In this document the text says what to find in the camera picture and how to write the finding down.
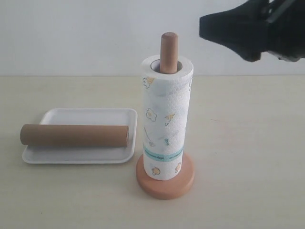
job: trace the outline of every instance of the white tray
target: white tray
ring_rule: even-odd
[[[49,125],[128,125],[127,147],[33,147],[22,154],[29,164],[118,164],[134,154],[137,112],[130,108],[56,108],[48,111],[40,124]]]

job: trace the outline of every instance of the teal stripe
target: teal stripe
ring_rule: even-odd
[[[180,154],[183,152],[183,147],[179,151],[173,154],[164,155],[164,154],[156,154],[152,151],[150,151],[148,148],[144,146],[144,152],[145,154],[152,160],[155,161],[162,161],[162,162],[170,162],[175,160]]]

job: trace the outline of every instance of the white wall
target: white wall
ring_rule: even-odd
[[[196,75],[304,74],[304,61],[248,63],[198,35],[199,18],[244,0],[0,0],[0,75],[135,75],[174,31]]]

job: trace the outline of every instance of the table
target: table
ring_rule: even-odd
[[[185,150],[193,188],[156,200],[135,177],[140,77],[0,77],[1,228],[303,229],[305,77],[195,77]],[[134,157],[121,165],[28,165],[23,124],[56,107],[130,107]]]

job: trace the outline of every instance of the round wooden base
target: round wooden base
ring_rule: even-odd
[[[136,165],[136,176],[140,187],[157,199],[175,199],[187,193],[192,187],[194,174],[193,162],[186,153],[183,153],[179,174],[166,181],[152,179],[146,174],[143,166],[143,155]]]

